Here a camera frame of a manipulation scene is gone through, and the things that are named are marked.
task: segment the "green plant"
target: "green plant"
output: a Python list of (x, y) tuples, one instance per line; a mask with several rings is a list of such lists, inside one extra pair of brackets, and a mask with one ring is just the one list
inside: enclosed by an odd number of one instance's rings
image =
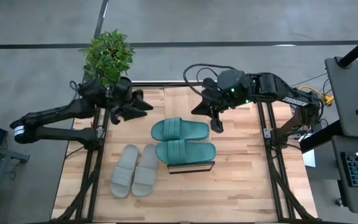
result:
[(102, 84), (117, 83), (122, 72), (130, 69), (135, 53), (125, 42), (126, 37), (114, 30), (93, 39), (90, 47), (81, 50), (86, 55), (85, 73), (99, 77)]

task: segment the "gray floor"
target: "gray floor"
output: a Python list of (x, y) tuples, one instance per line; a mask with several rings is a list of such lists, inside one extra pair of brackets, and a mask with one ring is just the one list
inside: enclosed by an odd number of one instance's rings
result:
[[(0, 1), (0, 44), (86, 43), (92, 38), (102, 0)], [(118, 28), (131, 42), (358, 40), (358, 1), (353, 0), (110, 0), (102, 30)], [(324, 59), (354, 46), (210, 47), (136, 49), (133, 80), (181, 80), (192, 63), (232, 65), (246, 72), (273, 72), (295, 84), (325, 72)], [(77, 49), (0, 50), (0, 127), (30, 111), (67, 104), (80, 82), (84, 58)], [(320, 89), (326, 76), (306, 84)], [(337, 120), (335, 105), (324, 117)], [(72, 121), (54, 124), (70, 128)], [(6, 177), (0, 194), (0, 223), (48, 220), (67, 142), (9, 148), (31, 155)], [(358, 223), (358, 214), (333, 204), (334, 180), (311, 179), (319, 217)]]

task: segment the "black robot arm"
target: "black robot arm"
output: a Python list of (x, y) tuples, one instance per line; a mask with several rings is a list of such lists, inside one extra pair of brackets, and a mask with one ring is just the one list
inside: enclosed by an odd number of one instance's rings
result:
[(97, 150), (101, 146), (101, 133), (94, 128), (82, 130), (46, 128), (43, 125), (70, 118), (90, 118), (95, 115), (96, 107), (110, 111), (111, 122), (118, 124), (119, 116), (128, 119), (139, 118), (153, 107), (143, 100), (143, 91), (132, 92), (132, 83), (122, 77), (118, 83), (103, 86), (95, 78), (80, 84), (76, 89), (82, 98), (75, 99), (66, 106), (28, 113), (14, 121), (10, 127), (14, 130), (15, 141), (21, 144), (33, 143), (40, 139), (78, 141), (85, 149)]
[(200, 93), (203, 97), (202, 102), (191, 113), (212, 118), (211, 129), (217, 133), (223, 132), (219, 113), (245, 103), (282, 101), (297, 106), (294, 116), (289, 121), (281, 128), (271, 130), (270, 143), (275, 148), (285, 148), (289, 135), (304, 125), (318, 123), (321, 117), (319, 110), (322, 108), (322, 102), (316, 93), (292, 88), (272, 73), (246, 74), (240, 70), (230, 69), (221, 72), (217, 82), (211, 78), (204, 79), (203, 87), (204, 90)]

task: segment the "wooden table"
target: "wooden table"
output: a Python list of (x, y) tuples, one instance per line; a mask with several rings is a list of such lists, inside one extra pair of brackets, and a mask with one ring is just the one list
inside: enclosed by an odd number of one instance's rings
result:
[[(94, 222), (277, 220), (258, 109), (253, 103), (221, 114), (224, 132), (218, 134), (211, 131), (209, 138), (205, 140), (211, 141), (217, 149), (216, 164), (211, 172), (170, 175), (166, 165), (160, 163), (157, 183), (149, 196), (137, 198), (130, 193), (125, 199), (115, 198), (110, 193), (109, 182), (113, 167), (125, 145), (135, 144), (142, 152), (146, 144), (158, 143), (151, 138), (150, 130), (153, 124), (165, 118), (180, 116), (209, 124), (207, 116), (190, 113), (201, 101), (201, 97), (188, 87), (143, 90), (145, 101), (153, 105), (154, 110), (149, 111), (146, 117), (121, 122), (117, 126), (109, 123)], [(281, 126), (291, 117), (288, 105), (274, 103), (273, 108), (277, 126)], [(90, 121), (91, 119), (76, 119), (74, 128), (90, 126)], [(69, 143), (67, 153), (80, 146), (78, 142)], [(283, 156), (292, 192), (307, 211), (317, 217), (301, 152), (289, 147), (283, 150)], [(78, 193), (85, 157), (86, 151), (82, 150), (66, 159), (52, 218), (62, 214)], [(83, 215), (88, 211), (88, 197), (85, 198)], [(280, 198), (285, 217), (288, 217), (282, 192)]]

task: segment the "slide sandal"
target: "slide sandal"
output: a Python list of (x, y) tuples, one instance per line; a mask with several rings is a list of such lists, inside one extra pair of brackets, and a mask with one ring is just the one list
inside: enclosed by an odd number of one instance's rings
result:
[(110, 182), (110, 191), (117, 198), (124, 198), (131, 189), (139, 149), (134, 145), (126, 145), (114, 167)]
[(158, 159), (168, 165), (211, 161), (216, 156), (216, 148), (213, 144), (185, 140), (158, 143), (155, 152)]
[(208, 124), (198, 121), (185, 121), (181, 118), (167, 118), (152, 127), (152, 137), (158, 141), (176, 139), (199, 140), (209, 135)]
[(145, 197), (150, 194), (157, 180), (158, 158), (155, 155), (155, 145), (145, 146), (139, 165), (135, 168), (132, 193), (137, 197)]

